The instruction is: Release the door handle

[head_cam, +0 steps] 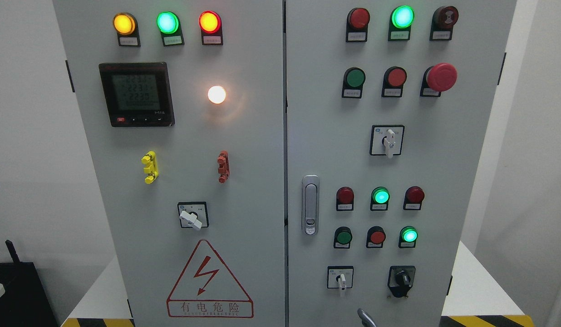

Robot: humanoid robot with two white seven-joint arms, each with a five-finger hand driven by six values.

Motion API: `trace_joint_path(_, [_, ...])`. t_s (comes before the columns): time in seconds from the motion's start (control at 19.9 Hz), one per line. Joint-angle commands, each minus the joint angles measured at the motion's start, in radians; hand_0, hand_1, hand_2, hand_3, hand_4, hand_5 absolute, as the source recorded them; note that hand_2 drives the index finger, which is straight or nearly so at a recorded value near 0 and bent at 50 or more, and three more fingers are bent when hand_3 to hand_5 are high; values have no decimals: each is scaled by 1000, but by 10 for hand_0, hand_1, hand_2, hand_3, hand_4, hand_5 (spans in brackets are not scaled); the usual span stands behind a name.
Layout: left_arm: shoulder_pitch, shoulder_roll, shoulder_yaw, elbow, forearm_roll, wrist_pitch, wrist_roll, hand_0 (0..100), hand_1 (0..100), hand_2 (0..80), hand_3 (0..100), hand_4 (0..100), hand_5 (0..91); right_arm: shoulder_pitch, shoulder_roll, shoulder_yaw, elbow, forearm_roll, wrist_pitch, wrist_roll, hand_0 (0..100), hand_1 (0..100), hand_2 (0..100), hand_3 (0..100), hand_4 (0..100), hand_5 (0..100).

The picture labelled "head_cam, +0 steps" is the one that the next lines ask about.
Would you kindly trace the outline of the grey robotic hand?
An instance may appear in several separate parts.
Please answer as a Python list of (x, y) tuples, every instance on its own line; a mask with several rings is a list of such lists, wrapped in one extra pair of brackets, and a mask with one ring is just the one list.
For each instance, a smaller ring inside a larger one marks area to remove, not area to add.
[(357, 309), (357, 314), (358, 314), (359, 318), (361, 319), (362, 326), (364, 326), (364, 327), (377, 327), (373, 318), (367, 312), (362, 310), (361, 308)]

